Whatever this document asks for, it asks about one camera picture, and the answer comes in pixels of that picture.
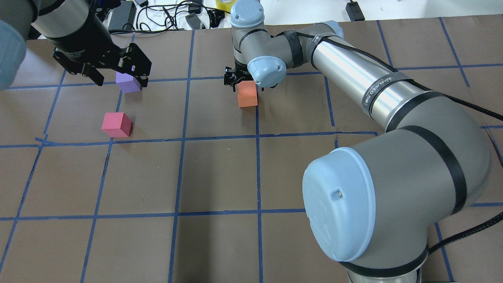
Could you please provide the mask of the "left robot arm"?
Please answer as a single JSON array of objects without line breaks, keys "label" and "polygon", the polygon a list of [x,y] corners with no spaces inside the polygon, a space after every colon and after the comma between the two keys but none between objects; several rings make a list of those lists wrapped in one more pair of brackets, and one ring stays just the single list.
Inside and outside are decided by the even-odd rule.
[{"label": "left robot arm", "polygon": [[134,77],[145,88],[152,63],[135,43],[120,48],[86,0],[1,1],[1,90],[14,82],[34,27],[55,46],[53,58],[71,75],[102,86],[100,69]]}]

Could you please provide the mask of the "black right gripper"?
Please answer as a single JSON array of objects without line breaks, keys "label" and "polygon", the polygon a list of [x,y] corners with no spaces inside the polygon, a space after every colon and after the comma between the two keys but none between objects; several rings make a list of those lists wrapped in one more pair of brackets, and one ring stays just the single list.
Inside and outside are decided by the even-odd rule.
[{"label": "black right gripper", "polygon": [[246,66],[236,66],[224,68],[224,86],[235,87],[241,82],[252,81],[252,75]]}]

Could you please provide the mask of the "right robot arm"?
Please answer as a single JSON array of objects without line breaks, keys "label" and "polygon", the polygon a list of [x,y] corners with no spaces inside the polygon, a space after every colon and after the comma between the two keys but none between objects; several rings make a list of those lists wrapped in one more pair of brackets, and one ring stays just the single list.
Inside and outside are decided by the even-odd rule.
[{"label": "right robot arm", "polygon": [[225,85],[273,88],[309,63],[385,129],[314,160],[303,175],[313,235],[350,283],[420,283],[429,254],[502,221],[500,213],[428,246],[428,227],[474,204],[488,185],[489,139],[465,101],[353,47],[335,21],[273,37],[261,3],[238,0],[230,23],[236,68],[225,69]]}]

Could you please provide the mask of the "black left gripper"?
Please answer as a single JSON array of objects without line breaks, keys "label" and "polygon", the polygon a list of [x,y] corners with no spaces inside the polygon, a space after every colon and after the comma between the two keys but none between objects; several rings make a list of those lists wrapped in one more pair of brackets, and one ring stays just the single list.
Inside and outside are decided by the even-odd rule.
[{"label": "black left gripper", "polygon": [[[57,48],[53,57],[69,73],[81,74],[92,80],[97,86],[103,86],[104,76],[101,68],[127,73],[137,79],[142,88],[147,87],[152,62],[135,44],[126,49],[120,48],[111,39],[111,35],[92,11],[87,12],[83,25],[63,37],[47,37]],[[125,52],[125,66],[120,60]]]}]

